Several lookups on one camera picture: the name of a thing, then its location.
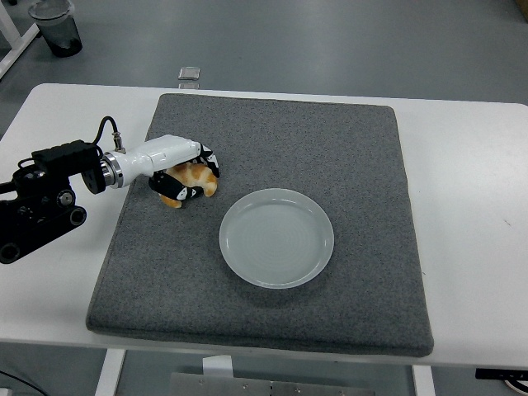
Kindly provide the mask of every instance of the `white plate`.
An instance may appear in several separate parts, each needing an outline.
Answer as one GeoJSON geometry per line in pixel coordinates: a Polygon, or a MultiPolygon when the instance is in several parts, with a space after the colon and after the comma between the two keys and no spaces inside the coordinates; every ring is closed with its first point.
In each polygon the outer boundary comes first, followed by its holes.
{"type": "Polygon", "coordinates": [[[244,196],[228,210],[219,241],[225,261],[242,279],[287,289],[312,280],[327,265],[333,229],[307,196],[271,188],[244,196]]]}

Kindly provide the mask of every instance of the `gray floor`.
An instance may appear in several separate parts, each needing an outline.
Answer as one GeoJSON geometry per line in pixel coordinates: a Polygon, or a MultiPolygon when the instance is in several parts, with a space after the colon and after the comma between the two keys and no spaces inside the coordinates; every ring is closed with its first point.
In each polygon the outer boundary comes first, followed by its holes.
{"type": "MultiPolygon", "coordinates": [[[[0,343],[0,370],[43,389],[50,396],[93,396],[105,350],[66,346],[0,343]]],[[[202,373],[207,355],[128,351],[119,396],[167,396],[171,373],[202,373]]],[[[434,367],[436,396],[514,396],[501,381],[476,380],[473,369],[434,367]]],[[[373,389],[376,396],[415,396],[411,368],[333,361],[298,361],[233,356],[239,378],[326,384],[373,389]]],[[[37,395],[35,390],[0,375],[0,387],[15,396],[37,395]]]]}
{"type": "MultiPolygon", "coordinates": [[[[21,31],[31,2],[4,3],[21,31]]],[[[177,87],[182,66],[202,69],[201,89],[528,105],[528,23],[514,0],[74,2],[83,50],[58,59],[34,40],[0,82],[0,136],[41,83],[177,87]]],[[[7,51],[0,41],[0,54],[7,51]]],[[[102,356],[0,344],[0,370],[52,394],[93,394],[102,356]]],[[[275,374],[274,364],[260,362],[260,374],[275,374]]],[[[514,394],[472,370],[433,373],[440,396],[514,394]]]]}

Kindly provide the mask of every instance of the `metal plate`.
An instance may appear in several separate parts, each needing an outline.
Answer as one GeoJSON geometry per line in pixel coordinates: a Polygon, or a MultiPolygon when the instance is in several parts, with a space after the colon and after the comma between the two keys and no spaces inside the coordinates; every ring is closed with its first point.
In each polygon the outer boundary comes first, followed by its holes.
{"type": "Polygon", "coordinates": [[[200,68],[187,66],[180,69],[178,80],[197,80],[198,78],[200,78],[200,68]]]}
{"type": "Polygon", "coordinates": [[[271,383],[262,379],[171,374],[170,396],[270,396],[271,383]]]}
{"type": "Polygon", "coordinates": [[[171,374],[169,396],[375,396],[373,390],[197,374],[171,374]]]}
{"type": "Polygon", "coordinates": [[[200,84],[198,82],[180,82],[178,84],[180,89],[200,89],[200,84]]]}

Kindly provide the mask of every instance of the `table leg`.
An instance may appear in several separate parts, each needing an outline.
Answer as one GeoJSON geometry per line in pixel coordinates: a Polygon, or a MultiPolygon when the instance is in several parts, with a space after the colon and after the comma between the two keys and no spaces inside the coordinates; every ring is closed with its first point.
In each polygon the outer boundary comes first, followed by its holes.
{"type": "Polygon", "coordinates": [[[116,394],[125,354],[125,349],[108,349],[106,351],[95,396],[114,396],[116,394]]]}
{"type": "Polygon", "coordinates": [[[39,33],[39,28],[36,24],[33,24],[21,37],[6,8],[0,3],[0,31],[12,48],[0,62],[0,78],[2,78],[39,33]]]}
{"type": "Polygon", "coordinates": [[[429,365],[414,365],[412,367],[414,378],[414,391],[416,396],[435,396],[435,385],[432,381],[432,372],[429,365]]]}

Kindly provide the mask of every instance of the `gray felt mat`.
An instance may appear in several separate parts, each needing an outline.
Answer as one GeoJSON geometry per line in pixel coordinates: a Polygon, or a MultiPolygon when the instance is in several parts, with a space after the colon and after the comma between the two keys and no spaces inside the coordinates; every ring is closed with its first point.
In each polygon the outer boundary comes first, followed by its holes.
{"type": "Polygon", "coordinates": [[[170,94],[147,139],[175,134],[219,159],[219,189],[165,206],[146,177],[130,187],[93,293],[94,332],[349,354],[425,356],[433,347],[394,111],[170,94]],[[335,248],[288,290],[236,276],[219,248],[224,214],[264,188],[318,202],[335,248]]]}

